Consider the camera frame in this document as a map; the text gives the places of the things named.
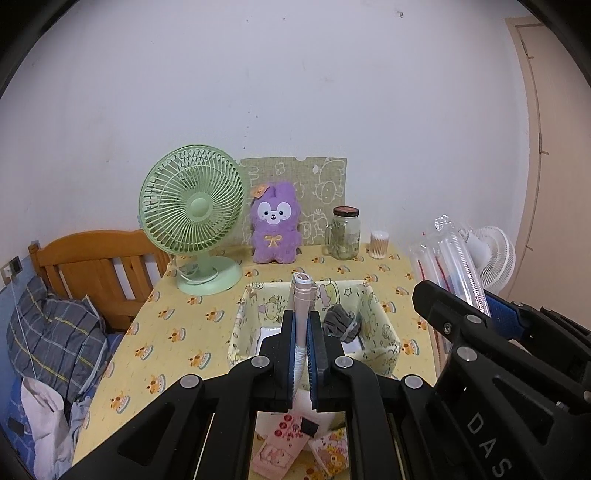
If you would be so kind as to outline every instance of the white wall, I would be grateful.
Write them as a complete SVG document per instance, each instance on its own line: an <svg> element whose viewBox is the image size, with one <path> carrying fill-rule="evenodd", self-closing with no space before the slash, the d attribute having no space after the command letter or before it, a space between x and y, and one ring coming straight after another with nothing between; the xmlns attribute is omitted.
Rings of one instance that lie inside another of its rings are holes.
<svg viewBox="0 0 591 480"><path fill-rule="evenodd" d="M136 228L147 171L192 142L347 157L348 203L399 244L441 213L515 240L527 108L504 18L526 14L517 0L80 0L0 99L0 262Z"/></svg>

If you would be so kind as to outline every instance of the gray cloth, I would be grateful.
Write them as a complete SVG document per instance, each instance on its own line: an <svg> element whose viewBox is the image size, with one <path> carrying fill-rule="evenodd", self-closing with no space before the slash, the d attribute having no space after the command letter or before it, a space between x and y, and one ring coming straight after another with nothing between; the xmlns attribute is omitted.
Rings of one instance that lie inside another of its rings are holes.
<svg viewBox="0 0 591 480"><path fill-rule="evenodd" d="M74 440L74 448L76 448L76 444L78 443L78 435L91 402L92 398L86 397L84 400L72 404L72 410L70 412L70 435Z"/></svg>
<svg viewBox="0 0 591 480"><path fill-rule="evenodd" d="M361 324L350 316L340 303L326 311L323 332L325 335L338 337L341 342L352 342L359 333Z"/></svg>
<svg viewBox="0 0 591 480"><path fill-rule="evenodd" d="M40 277L33 277L18 301L7 344L20 376L36 378L71 403L102 374L108 354L101 320L92 308L83 301L60 299Z"/></svg>

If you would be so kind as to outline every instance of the glass jar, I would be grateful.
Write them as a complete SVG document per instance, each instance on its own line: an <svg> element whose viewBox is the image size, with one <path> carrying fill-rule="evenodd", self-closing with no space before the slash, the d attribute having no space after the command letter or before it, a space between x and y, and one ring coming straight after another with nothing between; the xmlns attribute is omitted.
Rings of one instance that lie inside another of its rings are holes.
<svg viewBox="0 0 591 480"><path fill-rule="evenodd" d="M337 260L351 260L359 254L359 209L335 207L334 218L326 228L324 243L330 255Z"/></svg>

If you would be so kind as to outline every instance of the yellow tablecloth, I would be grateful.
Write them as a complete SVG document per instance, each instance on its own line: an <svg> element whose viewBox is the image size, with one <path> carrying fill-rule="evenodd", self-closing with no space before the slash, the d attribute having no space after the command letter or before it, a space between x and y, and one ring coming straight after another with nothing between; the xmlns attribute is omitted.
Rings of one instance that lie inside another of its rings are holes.
<svg viewBox="0 0 591 480"><path fill-rule="evenodd" d="M251 249L236 247L226 256L241 262L243 279L232 289L209 297L190 297L176 287L169 269L139 311L123 338L80 431L74 463L91 452L150 403L159 392L188 373L202 378L228 372L228 343L237 302L254 281L290 281L295 268L314 278L371 282L402 341L402 353L394 370L398 378L409 373L436 381L433 351L427 325L414 311L411 293L415 280L410 263L393 248L383 260L365 251L356 260L338 261L323 255L319 245L302 247L294 264L258 265ZM286 479L322 479L311 453L303 452ZM259 479L251 473L251 478ZM338 478L348 478L343 473Z"/></svg>

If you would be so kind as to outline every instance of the cotton swab container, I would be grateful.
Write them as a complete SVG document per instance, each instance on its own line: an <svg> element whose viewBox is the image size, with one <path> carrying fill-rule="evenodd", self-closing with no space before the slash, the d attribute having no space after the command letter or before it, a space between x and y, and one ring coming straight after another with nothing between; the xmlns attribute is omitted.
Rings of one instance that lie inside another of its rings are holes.
<svg viewBox="0 0 591 480"><path fill-rule="evenodd" d="M388 252L390 235L383 230L373 230L369 240L369 256L371 258L385 258Z"/></svg>

